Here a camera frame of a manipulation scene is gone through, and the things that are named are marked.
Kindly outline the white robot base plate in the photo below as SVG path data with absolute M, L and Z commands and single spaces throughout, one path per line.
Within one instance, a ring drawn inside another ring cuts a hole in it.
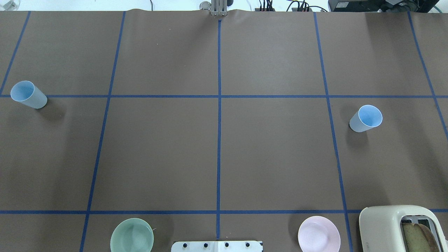
M 171 252 L 263 252 L 262 241 L 179 241 L 171 247 Z

